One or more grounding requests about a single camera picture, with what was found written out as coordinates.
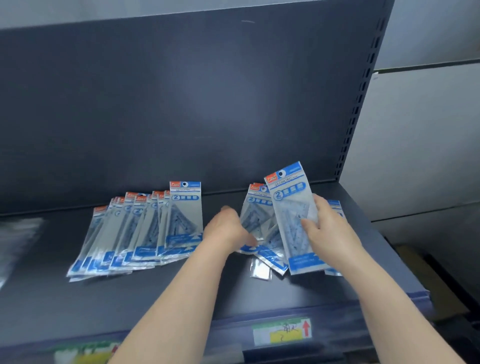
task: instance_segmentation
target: left hand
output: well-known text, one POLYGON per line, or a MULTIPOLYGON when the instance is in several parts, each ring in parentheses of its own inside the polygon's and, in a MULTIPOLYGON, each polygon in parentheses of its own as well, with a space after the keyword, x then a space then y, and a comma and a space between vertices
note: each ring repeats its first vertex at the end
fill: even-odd
POLYGON ((256 246, 257 240, 240 223, 237 212, 223 206, 204 230, 204 242, 219 244, 228 254, 239 250, 243 245, 256 246))

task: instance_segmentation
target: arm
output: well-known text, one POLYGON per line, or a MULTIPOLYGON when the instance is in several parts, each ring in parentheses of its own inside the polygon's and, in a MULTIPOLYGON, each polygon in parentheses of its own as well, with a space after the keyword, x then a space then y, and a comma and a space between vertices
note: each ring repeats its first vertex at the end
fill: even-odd
POLYGON ((232 208, 206 226, 204 240, 128 334, 111 364, 199 363, 228 255, 256 240, 232 208))
POLYGON ((357 293, 382 364, 460 364, 464 361, 409 297, 363 249, 360 239, 328 202, 314 194, 318 228, 302 220, 313 251, 340 271, 357 293))

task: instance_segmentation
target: price tag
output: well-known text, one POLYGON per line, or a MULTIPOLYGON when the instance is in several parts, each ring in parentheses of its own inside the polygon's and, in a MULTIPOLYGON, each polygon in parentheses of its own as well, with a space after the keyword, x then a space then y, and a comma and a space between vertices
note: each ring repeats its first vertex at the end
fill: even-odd
POLYGON ((267 322, 254 325, 252 329, 255 346, 312 338, 312 323, 307 317, 267 322))

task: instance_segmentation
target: right hand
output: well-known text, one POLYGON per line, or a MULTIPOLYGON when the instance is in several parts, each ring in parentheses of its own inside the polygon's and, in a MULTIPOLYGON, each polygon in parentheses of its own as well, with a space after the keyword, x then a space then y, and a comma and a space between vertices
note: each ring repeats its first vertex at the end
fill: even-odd
POLYGON ((318 225, 306 218, 301 220, 301 224, 314 253, 341 272, 355 263, 365 250, 347 220, 336 213, 327 200, 316 194, 313 194, 313 199, 318 210, 318 225))

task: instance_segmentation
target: orange logo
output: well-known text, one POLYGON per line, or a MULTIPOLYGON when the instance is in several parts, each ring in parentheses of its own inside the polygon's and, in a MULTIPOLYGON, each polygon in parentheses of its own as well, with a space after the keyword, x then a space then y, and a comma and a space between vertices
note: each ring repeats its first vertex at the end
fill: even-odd
POLYGON ((267 182, 273 182, 273 181, 276 181, 278 177, 276 176, 276 173, 272 173, 266 176, 265 179, 267 180, 267 182))

